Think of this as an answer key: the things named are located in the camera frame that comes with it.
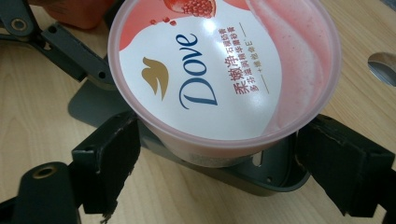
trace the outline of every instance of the wood grain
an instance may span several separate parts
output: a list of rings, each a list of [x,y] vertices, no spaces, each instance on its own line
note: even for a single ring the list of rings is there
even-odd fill
[[[396,152],[396,88],[377,80],[367,66],[379,51],[396,53],[396,12],[379,0],[322,0],[343,45],[342,77],[323,113]],[[33,7],[42,28],[53,20]],[[70,31],[99,55],[107,30]],[[0,201],[17,194],[29,169],[71,161],[70,151],[94,128],[67,112],[81,84],[33,49],[0,43]],[[343,217],[312,178],[290,193],[263,198],[143,150],[119,197],[111,223],[381,223]],[[82,215],[82,223],[100,216]]]

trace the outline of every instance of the container lid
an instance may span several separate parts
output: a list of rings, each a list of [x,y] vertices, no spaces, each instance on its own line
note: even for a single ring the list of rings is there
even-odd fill
[[[326,11],[296,2],[127,1],[109,38],[116,84],[168,133],[257,143],[293,133],[330,99],[340,67]]]

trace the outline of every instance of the pink plastic tub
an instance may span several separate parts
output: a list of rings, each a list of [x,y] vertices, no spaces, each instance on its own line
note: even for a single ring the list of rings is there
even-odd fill
[[[125,2],[108,45],[119,91],[177,156],[229,166],[298,131],[341,68],[318,0]]]

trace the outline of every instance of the wooden table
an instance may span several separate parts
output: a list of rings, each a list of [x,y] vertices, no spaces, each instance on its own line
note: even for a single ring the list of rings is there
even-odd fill
[[[344,51],[341,80],[322,113],[396,153],[396,88],[367,66],[373,53],[396,53],[396,12],[379,0],[322,3]],[[42,28],[53,23],[41,8],[33,10]],[[70,31],[106,54],[103,24]],[[0,201],[16,196],[21,176],[31,168],[70,163],[70,151],[95,130],[68,114],[80,86],[37,51],[0,43]],[[378,207],[374,218],[343,217],[312,178],[294,192],[250,195],[144,149],[111,223],[380,223],[384,214]],[[83,223],[100,219],[82,215]]]

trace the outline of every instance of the red object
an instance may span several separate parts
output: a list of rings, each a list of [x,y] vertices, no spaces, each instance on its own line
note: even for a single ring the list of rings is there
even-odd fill
[[[163,0],[165,5],[179,13],[211,18],[216,14],[215,0]]]
[[[63,0],[43,8],[56,21],[81,29],[99,24],[114,0]]]

